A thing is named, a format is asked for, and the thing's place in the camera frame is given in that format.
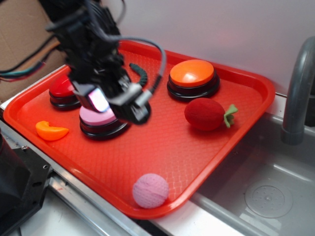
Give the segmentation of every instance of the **gray faucet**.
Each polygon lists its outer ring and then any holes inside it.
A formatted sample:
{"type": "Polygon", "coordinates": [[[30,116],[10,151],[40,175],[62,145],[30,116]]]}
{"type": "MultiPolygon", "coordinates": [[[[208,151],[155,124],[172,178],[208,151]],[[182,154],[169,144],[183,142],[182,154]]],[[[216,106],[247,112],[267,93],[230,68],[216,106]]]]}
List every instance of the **gray faucet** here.
{"type": "Polygon", "coordinates": [[[302,45],[286,99],[281,139],[289,145],[303,141],[304,124],[315,126],[315,36],[302,45]]]}

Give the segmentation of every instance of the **plush strawberry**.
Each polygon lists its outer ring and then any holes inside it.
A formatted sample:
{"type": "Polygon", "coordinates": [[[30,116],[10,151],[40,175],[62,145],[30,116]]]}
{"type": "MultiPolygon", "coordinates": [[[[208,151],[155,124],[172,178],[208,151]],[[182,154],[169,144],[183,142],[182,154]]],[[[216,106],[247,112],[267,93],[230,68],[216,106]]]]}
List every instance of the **plush strawberry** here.
{"type": "Polygon", "coordinates": [[[185,118],[194,128],[210,131],[218,128],[223,121],[229,128],[234,124],[232,114],[237,111],[233,104],[225,112],[218,102],[209,98],[197,98],[186,106],[185,118]]]}

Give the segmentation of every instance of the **plastic tray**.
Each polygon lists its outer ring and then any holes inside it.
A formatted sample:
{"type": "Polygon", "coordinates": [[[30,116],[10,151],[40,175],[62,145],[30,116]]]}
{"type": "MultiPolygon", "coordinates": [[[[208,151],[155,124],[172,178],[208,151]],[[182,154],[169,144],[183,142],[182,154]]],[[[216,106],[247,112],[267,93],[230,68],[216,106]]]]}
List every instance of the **plastic tray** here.
{"type": "MultiPolygon", "coordinates": [[[[130,62],[144,68],[150,86],[159,68],[159,52],[150,46],[121,44],[126,69],[133,81],[139,76],[127,66],[130,62]]],[[[4,119],[39,149],[80,179],[93,191],[126,215],[137,219],[164,216],[184,204],[226,157],[273,102],[275,90],[266,78],[213,63],[221,81],[212,97],[227,109],[235,104],[235,124],[224,124],[211,132],[193,129],[185,119],[186,103],[172,99],[166,83],[171,68],[191,57],[167,52],[166,73],[150,101],[152,116],[147,124],[131,128],[108,141],[92,141],[79,128],[79,109],[57,111],[49,102],[51,82],[68,67],[48,76],[15,98],[5,109],[4,119]],[[57,141],[38,137],[35,124],[49,121],[51,126],[69,128],[57,141]],[[154,209],[139,207],[132,197],[133,184],[142,175],[156,173],[169,184],[169,198],[154,209]]]]}

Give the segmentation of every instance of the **pink yarn ball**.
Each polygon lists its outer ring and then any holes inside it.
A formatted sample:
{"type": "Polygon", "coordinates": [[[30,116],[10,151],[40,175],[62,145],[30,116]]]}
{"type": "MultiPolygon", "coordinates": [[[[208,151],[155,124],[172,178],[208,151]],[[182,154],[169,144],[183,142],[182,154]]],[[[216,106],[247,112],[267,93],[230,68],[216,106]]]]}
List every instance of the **pink yarn ball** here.
{"type": "Polygon", "coordinates": [[[156,208],[168,198],[169,187],[166,180],[157,174],[145,174],[133,185],[132,195],[143,208],[156,208]]]}

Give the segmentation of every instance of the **sink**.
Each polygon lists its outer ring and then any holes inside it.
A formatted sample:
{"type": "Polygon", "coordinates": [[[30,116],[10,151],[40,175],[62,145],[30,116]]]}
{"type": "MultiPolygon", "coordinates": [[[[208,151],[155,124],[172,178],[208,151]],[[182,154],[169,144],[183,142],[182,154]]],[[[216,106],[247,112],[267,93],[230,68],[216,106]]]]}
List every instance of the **sink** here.
{"type": "Polygon", "coordinates": [[[265,113],[191,200],[245,235],[313,236],[315,132],[289,146],[281,125],[265,113]]]}

